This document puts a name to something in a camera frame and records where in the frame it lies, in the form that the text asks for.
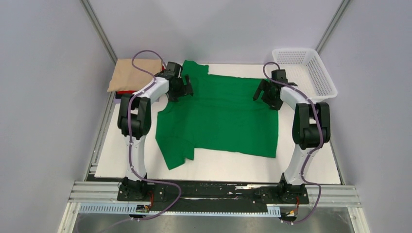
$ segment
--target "metal floor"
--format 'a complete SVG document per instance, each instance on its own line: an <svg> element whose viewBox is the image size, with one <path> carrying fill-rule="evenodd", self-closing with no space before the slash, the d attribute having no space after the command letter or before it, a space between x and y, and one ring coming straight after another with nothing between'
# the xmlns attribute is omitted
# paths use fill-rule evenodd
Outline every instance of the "metal floor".
<svg viewBox="0 0 412 233"><path fill-rule="evenodd" d="M300 218L308 207L299 208ZM98 233L127 215L80 214L74 233ZM347 208L317 208L302 224L288 226L273 217L160 216L146 222L125 222L105 233L354 233Z"/></svg>

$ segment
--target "robotic arm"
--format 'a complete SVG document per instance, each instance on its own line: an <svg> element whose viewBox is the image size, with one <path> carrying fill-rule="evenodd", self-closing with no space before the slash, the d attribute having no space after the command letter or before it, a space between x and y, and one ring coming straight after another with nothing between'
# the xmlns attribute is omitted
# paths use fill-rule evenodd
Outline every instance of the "robotic arm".
<svg viewBox="0 0 412 233"><path fill-rule="evenodd" d="M169 101L177 101L178 97L185 95L193 96L193 89L190 84L189 76L185 76L186 84L184 84L183 79L180 77L181 71L181 65L174 62L168 62L166 69L155 75L156 80L152 81L154 84L148 84L153 86L133 100L131 109L134 110L138 108L138 114L131 114L132 142L129 141L130 135L127 120L128 105L131 97L138 94L139 91L132 95L123 95L121 98L118 127L121 129L127 148L132 144L132 153L131 158L129 159L132 160L134 170L141 177L146 176L146 167L144 165L144 143L152 124L151 105L163 94L167 94ZM140 182L141 180L132 172L130 166L127 166L126 177L127 180L123 180L123 183Z"/></svg>
<svg viewBox="0 0 412 233"><path fill-rule="evenodd" d="M292 127L292 137L295 142L291 162L285 171L285 179L287 183L299 185L305 183L300 175L301 168L308 153L319 145L319 133L316 124L310 124L309 118L313 117L313 111L309 103L296 91L283 87L280 90L280 98L286 102L294 111L294 121ZM327 103L315 104L318 118L320 120L324 143L330 140L330 120L329 120L329 105ZM312 162L317 150L312 152L304 170L307 170Z"/></svg>

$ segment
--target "cable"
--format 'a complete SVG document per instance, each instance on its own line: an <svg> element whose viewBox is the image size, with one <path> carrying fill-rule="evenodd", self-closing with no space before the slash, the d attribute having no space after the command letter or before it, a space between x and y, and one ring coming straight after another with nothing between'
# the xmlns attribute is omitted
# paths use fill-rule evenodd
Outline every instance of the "cable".
<svg viewBox="0 0 412 233"><path fill-rule="evenodd" d="M299 196L296 197L297 203L296 203L296 208L294 208L292 211L296 212L296 214L299 212Z"/></svg>
<svg viewBox="0 0 412 233"><path fill-rule="evenodd" d="M162 60L163 66L166 67L166 63L163 61L162 57L161 57L157 52L155 52L155 51L153 51L153 50L142 50L142 51L136 53L136 54L133 56L133 58L132 58L132 66L133 66L134 68L142 71L142 72L145 72L145 73L147 73L147 74L150 74L150 75L153 77L153 80L152 80L152 81L150 82L150 84L147 85L143 90L141 90L141 91L137 92L136 94L134 94L134 95L132 96L132 98L130 98L130 100L129 100L129 105L128 105L128 108L127 108L127 125L128 125L128 130L129 130L129 167L130 167L130 169L132 170L133 174L134 174L135 176L137 176L139 179L141 179L141 180L143 180L143 181L146 181L146 182L151 182L151 183L159 183L159 184L165 184L165 185L175 186L175 187L179 190L179 194L177 195L176 199L175 199L168 207L166 207L164 210L160 211L159 213L157 213L157 214L155 214L155 215L152 215L152 216L149 216L149 217L145 217L145 218L131 218L131 219L130 219L130 218L127 218L127 219L118 221L118 222L110 225L109 227L107 227L106 229L103 229L103 230L100 231L99 233L106 232L106 231L108 231L109 229L113 228L114 226L117 226L117 225L119 225L119 224L121 224L121 223L124 223L124 222L127 222L127 221L137 220L137 221L140 222L140 221L146 221L146 220L150 220L150 219L159 217L160 215L164 214L167 210L169 210L169 209L179 200L180 196L182 195L182 189L180 188L179 185L177 185L177 184L175 184L175 183L165 182L165 181L149 180L149 179L145 179L145 178L139 176L139 174L135 171L134 166L133 166L133 163L132 163L132 146L133 146L132 123L131 123L132 103L133 103L133 100L134 100L136 97L138 97L138 96L140 96L141 94L145 93L145 92L146 92L147 90L149 90L152 86L154 86L155 83L157 82L156 76L155 76L154 74L148 72L147 70L141 69L141 68L139 68L139 67L137 67L137 66L135 65L135 62L134 62L134 61L135 61L136 57L137 57L139 54L143 53L143 52L152 52L152 53L156 54L156 55Z"/></svg>
<svg viewBox="0 0 412 233"><path fill-rule="evenodd" d="M315 104L314 104L313 101L312 101L311 99L309 99L309 97L308 97L307 95L305 95L305 93L303 93L301 90L299 90L299 89L297 89L296 87L291 86L291 85L289 85L289 84L287 84L287 83L278 82L278 81L275 81L275 80L269 78L269 76L266 74L266 70L265 70L265 68L266 68L267 65L276 65L276 66L278 67L278 69L280 69L280 66L279 66L279 64L276 63L276 62L267 62L267 63L265 63L265 64L263 65L263 74L265 75L265 77L266 77L269 81L271 81L271 82L273 82L273 83L275 83L275 84L279 84L279 85L285 86L285 87L290 88L290 89L296 91L297 93L299 93L302 97L304 97L304 98L306 99L307 102L310 103L310 105L311 105L311 107L312 107L312 111L313 111L314 113L316 113ZM309 182L309 181L307 181L307 180L305 179L305 177L303 176L303 171L305 170L306 164L308 163L309 158L312 156L312 153L314 153L315 151L319 150L319 149L322 147L322 145L323 145L323 134L322 134L322 128L321 128L321 125L320 125L320 122L319 122L318 115L317 115L317 114L313 114L313 116L314 116L314 118L315 118L316 126L317 126L318 131L319 131L319 145L318 145L317 147L313 148L311 151L309 151L309 153L308 153L308 155L306 156L306 159L305 159L305 161L304 161L304 163L303 163L303 165L302 165L302 168L301 168L301 170L300 170L300 176L301 176L302 180L303 180L305 183L318 186L318 187L319 187L319 194L318 194L318 198L316 199L315 204L313 205L312 210L310 211L310 213L309 213L306 217L304 217L303 219L301 219L301 220L299 220L299 221L295 221L295 222L284 221L284 222L286 222L287 224L291 224L291 225L305 222L305 221L313 214L313 212L315 211L316 207L318 206L319 199L321 198L321 193L322 193L321 185L318 184L318 183Z"/></svg>

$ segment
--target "folded cloth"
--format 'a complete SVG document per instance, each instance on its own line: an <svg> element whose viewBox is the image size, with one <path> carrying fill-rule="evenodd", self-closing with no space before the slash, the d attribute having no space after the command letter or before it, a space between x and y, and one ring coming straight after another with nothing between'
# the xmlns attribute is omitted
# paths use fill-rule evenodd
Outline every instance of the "folded cloth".
<svg viewBox="0 0 412 233"><path fill-rule="evenodd" d="M161 60L135 59L135 65L156 74L162 70ZM150 83L152 76L132 66L132 59L118 59L107 92L141 90Z"/></svg>
<svg viewBox="0 0 412 233"><path fill-rule="evenodd" d="M261 79L209 75L209 66L183 63L193 97L169 102L157 115L156 140L166 165L173 169L194 149L225 150L275 158L278 112L252 97Z"/></svg>

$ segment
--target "beige towel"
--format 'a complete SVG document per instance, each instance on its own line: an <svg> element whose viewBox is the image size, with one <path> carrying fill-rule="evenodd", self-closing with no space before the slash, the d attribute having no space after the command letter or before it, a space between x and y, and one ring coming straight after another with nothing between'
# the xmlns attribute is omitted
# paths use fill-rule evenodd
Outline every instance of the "beige towel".
<svg viewBox="0 0 412 233"><path fill-rule="evenodd" d="M135 65L152 74L162 70L161 60L135 59ZM132 59L118 59L107 92L139 91L151 80L151 75L132 66Z"/></svg>

